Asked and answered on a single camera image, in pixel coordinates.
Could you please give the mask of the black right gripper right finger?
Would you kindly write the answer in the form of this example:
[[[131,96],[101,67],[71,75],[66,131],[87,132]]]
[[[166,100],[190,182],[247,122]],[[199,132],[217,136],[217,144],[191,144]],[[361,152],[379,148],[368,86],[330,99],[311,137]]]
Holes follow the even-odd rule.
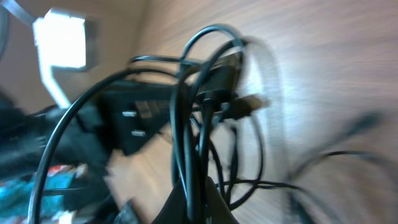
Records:
[[[218,192],[211,177],[206,178],[206,203],[208,207],[208,223],[238,224],[227,204]]]

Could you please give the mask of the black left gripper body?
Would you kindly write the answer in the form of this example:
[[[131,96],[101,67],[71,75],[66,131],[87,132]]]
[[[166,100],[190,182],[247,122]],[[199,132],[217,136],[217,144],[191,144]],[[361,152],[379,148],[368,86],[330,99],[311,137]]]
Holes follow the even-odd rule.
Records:
[[[98,95],[98,107],[114,148],[138,152],[170,121],[173,85],[122,80]]]

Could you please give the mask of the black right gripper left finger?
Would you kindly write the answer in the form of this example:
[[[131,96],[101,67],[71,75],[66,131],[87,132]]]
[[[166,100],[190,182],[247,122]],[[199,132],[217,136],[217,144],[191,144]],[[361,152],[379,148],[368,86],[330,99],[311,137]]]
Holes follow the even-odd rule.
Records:
[[[173,187],[169,197],[152,224],[189,224],[185,194],[181,182]]]

